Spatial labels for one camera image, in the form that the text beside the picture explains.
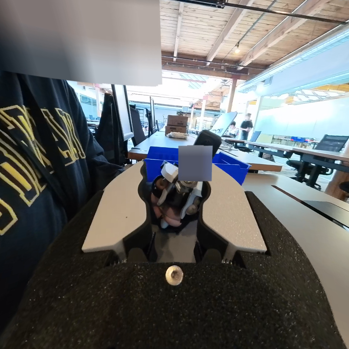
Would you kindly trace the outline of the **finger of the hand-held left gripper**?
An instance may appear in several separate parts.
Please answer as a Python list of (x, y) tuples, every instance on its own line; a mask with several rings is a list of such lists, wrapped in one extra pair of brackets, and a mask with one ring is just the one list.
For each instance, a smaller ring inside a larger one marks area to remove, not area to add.
[(189, 195), (180, 212), (180, 218), (184, 219), (186, 215), (192, 216), (198, 212), (198, 208), (202, 198), (203, 182), (196, 182), (195, 186), (190, 187)]
[(157, 205), (162, 205), (167, 195), (174, 189), (178, 180), (178, 167), (174, 164), (164, 161), (161, 165), (161, 178), (156, 181), (156, 188), (162, 190), (162, 194)]

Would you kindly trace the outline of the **silver hex nut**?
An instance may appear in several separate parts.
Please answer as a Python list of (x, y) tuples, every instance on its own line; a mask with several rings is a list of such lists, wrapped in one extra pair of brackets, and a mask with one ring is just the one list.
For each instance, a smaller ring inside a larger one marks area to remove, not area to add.
[(178, 193), (190, 193), (193, 187), (196, 185), (196, 181), (176, 181), (175, 188)]

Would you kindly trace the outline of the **black monitor screen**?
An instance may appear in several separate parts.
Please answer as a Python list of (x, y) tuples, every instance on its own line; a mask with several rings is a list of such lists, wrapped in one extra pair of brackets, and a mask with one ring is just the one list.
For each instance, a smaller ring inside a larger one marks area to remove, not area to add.
[(134, 136), (131, 112), (127, 89), (125, 85), (111, 84), (112, 94), (115, 100), (116, 113), (120, 123), (123, 141), (128, 141)]
[(150, 110), (151, 110), (150, 111), (151, 116), (149, 121), (149, 128), (152, 135), (157, 131), (157, 126), (156, 126), (154, 99), (151, 96), (150, 96)]

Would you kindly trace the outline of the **person's left hand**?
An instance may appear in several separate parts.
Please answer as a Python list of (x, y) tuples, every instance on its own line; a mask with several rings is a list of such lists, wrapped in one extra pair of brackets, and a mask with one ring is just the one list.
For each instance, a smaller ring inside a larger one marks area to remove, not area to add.
[(181, 210), (178, 207), (172, 207), (168, 204), (158, 206), (152, 205), (155, 216), (160, 219), (160, 227), (166, 229), (169, 226), (177, 228), (181, 226)]

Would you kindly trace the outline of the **person's navy sweatshirt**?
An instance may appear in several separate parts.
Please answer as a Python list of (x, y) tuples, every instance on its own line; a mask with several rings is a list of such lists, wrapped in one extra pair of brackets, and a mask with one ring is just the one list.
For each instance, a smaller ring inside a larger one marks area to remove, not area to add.
[(2, 335), (43, 254), (90, 200), (87, 160), (104, 151), (66, 80), (1, 71), (0, 117)]

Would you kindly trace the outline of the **wooden top desk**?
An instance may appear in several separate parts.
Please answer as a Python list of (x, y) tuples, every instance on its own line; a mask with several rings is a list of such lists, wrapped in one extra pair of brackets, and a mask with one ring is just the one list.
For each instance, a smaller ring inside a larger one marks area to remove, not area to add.
[(262, 157), (263, 154), (269, 154), (279, 158), (290, 159), (293, 154), (299, 155), (301, 164), (297, 169), (296, 178), (298, 181), (301, 181), (306, 175), (317, 179), (318, 175), (321, 174), (322, 168), (349, 172), (348, 166), (343, 164), (344, 162), (348, 163), (348, 156), (341, 152), (305, 149), (273, 143), (251, 141), (245, 141), (245, 143), (249, 145), (250, 149), (257, 151), (259, 157)]
[[(196, 136), (188, 135), (186, 139), (175, 139), (165, 136), (164, 132), (156, 132), (149, 138), (136, 145), (131, 150), (128, 151), (127, 158), (131, 160), (143, 160), (147, 158), (150, 147), (165, 147), (165, 148), (178, 148), (178, 146), (193, 145), (196, 140)], [(255, 155), (251, 155), (246, 152), (242, 152), (237, 149), (227, 149), (219, 151), (230, 154), (236, 159), (250, 164), (250, 172), (256, 173), (257, 171), (271, 171), (280, 172), (282, 169), (281, 164), (277, 164), (270, 160), (260, 158)]]

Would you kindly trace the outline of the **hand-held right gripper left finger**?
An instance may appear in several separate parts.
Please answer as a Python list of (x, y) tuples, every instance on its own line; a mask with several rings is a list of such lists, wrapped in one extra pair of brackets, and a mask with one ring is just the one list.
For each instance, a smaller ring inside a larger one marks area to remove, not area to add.
[(146, 163), (141, 161), (107, 185), (82, 245), (84, 253), (112, 250), (122, 261), (138, 248), (147, 261), (157, 261), (146, 183)]

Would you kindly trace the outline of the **person's left forearm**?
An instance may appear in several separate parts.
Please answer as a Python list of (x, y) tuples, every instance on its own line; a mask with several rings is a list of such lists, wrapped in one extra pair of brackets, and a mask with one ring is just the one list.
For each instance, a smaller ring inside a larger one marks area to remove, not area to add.
[(104, 156), (98, 156), (87, 160), (89, 174), (90, 197), (105, 187), (125, 169), (114, 163), (110, 163)]

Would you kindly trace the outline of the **blue plastic bin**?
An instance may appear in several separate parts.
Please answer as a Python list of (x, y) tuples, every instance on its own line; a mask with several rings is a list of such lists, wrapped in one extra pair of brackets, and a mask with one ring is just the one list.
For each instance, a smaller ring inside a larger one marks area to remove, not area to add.
[[(178, 163), (178, 148), (154, 147), (149, 148), (146, 163), (147, 181), (153, 182), (161, 175), (161, 165), (164, 161)], [(251, 165), (238, 160), (231, 154), (217, 151), (212, 163), (234, 178), (240, 185), (243, 184)]]

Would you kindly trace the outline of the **dark hanging jacket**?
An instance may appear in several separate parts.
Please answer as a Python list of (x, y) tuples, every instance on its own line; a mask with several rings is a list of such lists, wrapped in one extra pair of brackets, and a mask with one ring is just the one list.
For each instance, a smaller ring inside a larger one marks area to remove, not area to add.
[(127, 159), (127, 141), (121, 135), (111, 94), (104, 94), (101, 119), (95, 133), (95, 139), (104, 151), (108, 162), (124, 167), (129, 163)]

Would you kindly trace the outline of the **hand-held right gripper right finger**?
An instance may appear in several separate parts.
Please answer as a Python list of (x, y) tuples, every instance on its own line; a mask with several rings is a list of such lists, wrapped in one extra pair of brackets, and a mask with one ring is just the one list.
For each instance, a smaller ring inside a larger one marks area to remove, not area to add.
[(205, 255), (232, 261), (237, 252), (267, 252), (242, 186), (228, 173), (212, 164), (212, 180), (204, 182), (203, 200), (198, 212), (195, 262)]

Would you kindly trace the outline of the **black tilted monitor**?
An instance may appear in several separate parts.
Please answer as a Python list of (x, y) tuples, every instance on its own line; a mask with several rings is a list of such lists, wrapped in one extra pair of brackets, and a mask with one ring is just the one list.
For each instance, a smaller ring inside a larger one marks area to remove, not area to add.
[(215, 124), (212, 126), (210, 132), (218, 135), (219, 137), (223, 137), (225, 132), (228, 130), (229, 125), (234, 121), (238, 112), (227, 112), (220, 115)]

